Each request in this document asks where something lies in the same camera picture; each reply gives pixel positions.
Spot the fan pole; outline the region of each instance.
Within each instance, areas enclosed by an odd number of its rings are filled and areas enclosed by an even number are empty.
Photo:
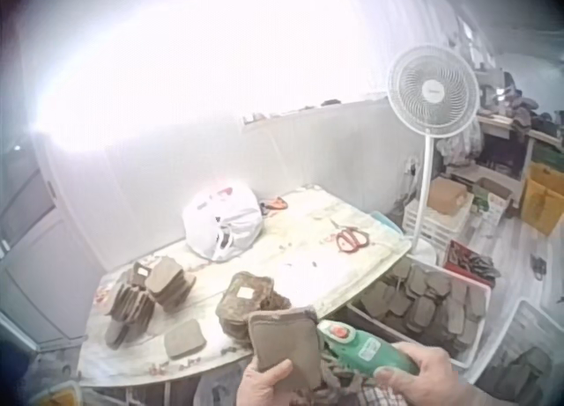
[[[415,221],[415,231],[413,232],[412,251],[417,247],[419,236],[421,235],[421,226],[423,225],[423,217],[427,207],[427,199],[429,198],[429,186],[431,185],[431,173],[433,172],[433,138],[425,135],[425,159],[423,161],[423,178],[421,179],[421,193],[419,195],[419,208],[417,210],[417,221]]]

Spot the white door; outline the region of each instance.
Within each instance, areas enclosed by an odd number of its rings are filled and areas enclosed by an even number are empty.
[[[49,324],[65,340],[84,335],[102,269],[88,258],[57,210],[35,225],[0,263],[11,296],[23,295],[44,318],[33,321],[46,322],[30,333],[27,321],[33,314],[31,308],[14,309],[10,301],[0,297],[0,310],[36,343],[52,339]]]
[[[29,125],[35,79],[25,85],[15,24],[0,31],[0,326],[7,317],[41,348],[84,335],[102,267],[64,221],[40,168]]]

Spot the white plastic bag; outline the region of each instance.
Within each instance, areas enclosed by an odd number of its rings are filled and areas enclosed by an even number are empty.
[[[188,246],[215,262],[243,253],[263,228],[263,215],[255,195],[240,183],[198,193],[184,209],[182,220]]]

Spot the ceiling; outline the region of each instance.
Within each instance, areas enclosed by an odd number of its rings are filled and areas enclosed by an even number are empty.
[[[564,0],[465,0],[498,53],[564,62]]]

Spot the red tool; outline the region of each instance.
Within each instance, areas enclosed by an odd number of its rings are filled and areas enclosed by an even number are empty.
[[[335,228],[341,229],[336,236],[337,246],[341,252],[353,254],[362,247],[366,247],[370,244],[370,236],[368,236],[368,233],[362,232],[357,227],[338,225],[333,220],[331,220],[331,223],[333,223]]]

